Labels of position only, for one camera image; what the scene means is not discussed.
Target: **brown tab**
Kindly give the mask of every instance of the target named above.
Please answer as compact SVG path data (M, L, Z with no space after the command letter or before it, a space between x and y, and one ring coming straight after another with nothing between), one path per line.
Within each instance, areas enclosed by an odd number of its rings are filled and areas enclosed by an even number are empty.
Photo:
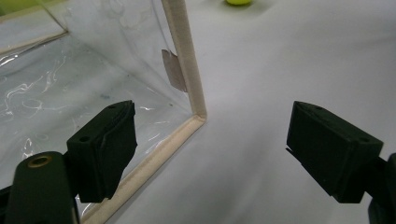
M180 91L187 92L178 57L170 50L163 49L163 65L168 74L169 81L173 87Z

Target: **yellow-green object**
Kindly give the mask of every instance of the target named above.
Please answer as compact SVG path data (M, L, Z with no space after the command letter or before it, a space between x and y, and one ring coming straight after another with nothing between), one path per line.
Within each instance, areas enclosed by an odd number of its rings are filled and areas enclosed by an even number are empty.
M249 4L251 0L226 0L229 4L235 5L235 6L242 6Z

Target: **table surface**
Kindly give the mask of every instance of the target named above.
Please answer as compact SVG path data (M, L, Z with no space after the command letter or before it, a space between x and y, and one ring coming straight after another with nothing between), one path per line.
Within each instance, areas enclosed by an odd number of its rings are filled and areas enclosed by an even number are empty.
M188 0L209 119L108 223L368 223L286 150L293 101L396 151L396 2Z

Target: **plastic wrap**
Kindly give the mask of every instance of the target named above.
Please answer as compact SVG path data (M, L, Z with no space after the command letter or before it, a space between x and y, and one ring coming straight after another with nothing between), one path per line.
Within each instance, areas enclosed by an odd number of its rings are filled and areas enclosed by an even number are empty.
M174 47L161 2L40 4L68 35L0 56L0 188L12 184L20 161L65 153L66 140L100 110L132 99L138 148L129 173L191 116L163 65L162 49ZM87 204L78 207L82 214Z

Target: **transparent plastic sheet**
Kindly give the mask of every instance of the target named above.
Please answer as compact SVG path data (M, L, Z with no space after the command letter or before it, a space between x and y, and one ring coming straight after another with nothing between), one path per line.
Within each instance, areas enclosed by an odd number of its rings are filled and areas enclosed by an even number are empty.
M0 56L0 188L18 163L66 140L107 105L133 100L138 148L131 172L191 116L171 87L162 49L174 51L160 1L42 3L69 35ZM78 201L80 214L88 208Z

